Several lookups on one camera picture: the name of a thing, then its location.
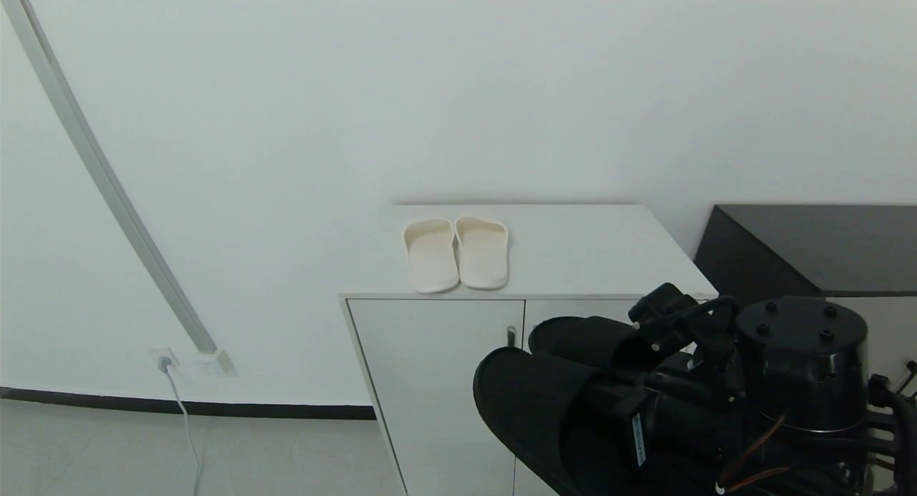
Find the cabinet door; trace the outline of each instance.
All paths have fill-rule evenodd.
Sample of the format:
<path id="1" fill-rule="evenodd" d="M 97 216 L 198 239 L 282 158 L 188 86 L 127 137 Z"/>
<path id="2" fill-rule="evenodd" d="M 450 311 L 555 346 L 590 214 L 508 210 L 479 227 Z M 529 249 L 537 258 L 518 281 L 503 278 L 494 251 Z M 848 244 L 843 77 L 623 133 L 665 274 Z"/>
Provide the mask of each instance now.
<path id="1" fill-rule="evenodd" d="M 521 300 L 350 300 L 381 418 L 410 496 L 510 496 L 514 456 L 471 382 L 523 325 Z"/>
<path id="2" fill-rule="evenodd" d="M 636 300 L 527 300 L 525 301 L 525 324 L 523 349 L 528 351 L 528 333 L 553 317 L 592 317 L 598 315 L 629 323 L 628 311 Z M 557 496 L 547 483 L 517 460 L 515 470 L 514 496 Z"/>

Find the wall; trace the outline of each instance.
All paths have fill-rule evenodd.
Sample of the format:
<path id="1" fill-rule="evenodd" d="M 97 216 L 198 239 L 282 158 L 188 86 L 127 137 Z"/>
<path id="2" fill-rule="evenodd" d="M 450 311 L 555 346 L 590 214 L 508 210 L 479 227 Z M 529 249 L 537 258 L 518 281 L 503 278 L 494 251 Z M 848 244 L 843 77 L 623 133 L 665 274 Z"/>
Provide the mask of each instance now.
<path id="1" fill-rule="evenodd" d="M 917 0 L 32 2 L 239 368 L 190 399 L 366 404 L 381 205 L 636 200 L 693 253 L 717 201 L 917 202 Z M 3 25 L 2 381 L 166 398 L 138 351 L 193 349 Z"/>

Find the baseboard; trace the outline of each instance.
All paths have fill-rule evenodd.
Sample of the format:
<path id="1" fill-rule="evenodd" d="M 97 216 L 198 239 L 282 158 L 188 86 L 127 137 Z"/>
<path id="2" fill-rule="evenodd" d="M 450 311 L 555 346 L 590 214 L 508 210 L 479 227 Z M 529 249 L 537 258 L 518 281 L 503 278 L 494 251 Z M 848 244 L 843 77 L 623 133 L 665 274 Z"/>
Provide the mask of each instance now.
<path id="1" fill-rule="evenodd" d="M 31 401 L 101 410 L 146 411 L 152 414 L 181 414 L 175 401 L 166 399 L 118 398 L 67 394 L 67 392 L 29 391 L 25 388 L 0 388 L 0 399 Z M 184 401 L 190 415 L 215 417 L 259 417 L 269 419 L 327 419 L 345 421 L 375 421 L 371 406 L 296 405 L 296 404 L 205 404 Z"/>

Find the white cabinet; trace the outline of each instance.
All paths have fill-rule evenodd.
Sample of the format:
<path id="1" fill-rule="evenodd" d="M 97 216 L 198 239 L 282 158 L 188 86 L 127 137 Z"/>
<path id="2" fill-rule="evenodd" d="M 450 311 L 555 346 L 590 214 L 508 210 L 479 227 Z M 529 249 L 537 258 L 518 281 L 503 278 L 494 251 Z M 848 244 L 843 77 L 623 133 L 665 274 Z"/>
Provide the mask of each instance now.
<path id="1" fill-rule="evenodd" d="M 400 233 L 416 219 L 497 219 L 510 231 L 500 290 L 411 290 Z M 357 359 L 407 496 L 554 496 L 494 438 L 471 383 L 493 349 L 527 349 L 552 317 L 629 322 L 665 282 L 698 300 L 716 292 L 642 206 L 394 206 L 342 272 L 340 294 Z"/>
<path id="2" fill-rule="evenodd" d="M 521 335 L 521 300 L 351 300 L 357 338 L 411 495 L 513 493 L 514 456 L 471 394 L 487 353 Z"/>

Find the label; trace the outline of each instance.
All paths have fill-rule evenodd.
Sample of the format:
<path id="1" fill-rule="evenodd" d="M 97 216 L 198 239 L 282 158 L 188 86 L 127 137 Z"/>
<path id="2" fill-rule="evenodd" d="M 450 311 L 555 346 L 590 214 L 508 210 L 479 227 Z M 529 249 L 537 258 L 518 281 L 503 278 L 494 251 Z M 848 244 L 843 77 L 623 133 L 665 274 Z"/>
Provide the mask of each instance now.
<path id="1" fill-rule="evenodd" d="M 643 466 L 646 461 L 646 448 L 643 444 L 643 423 L 640 421 L 639 412 L 631 419 L 631 427 L 633 427 L 633 446 L 636 449 L 636 467 Z"/>

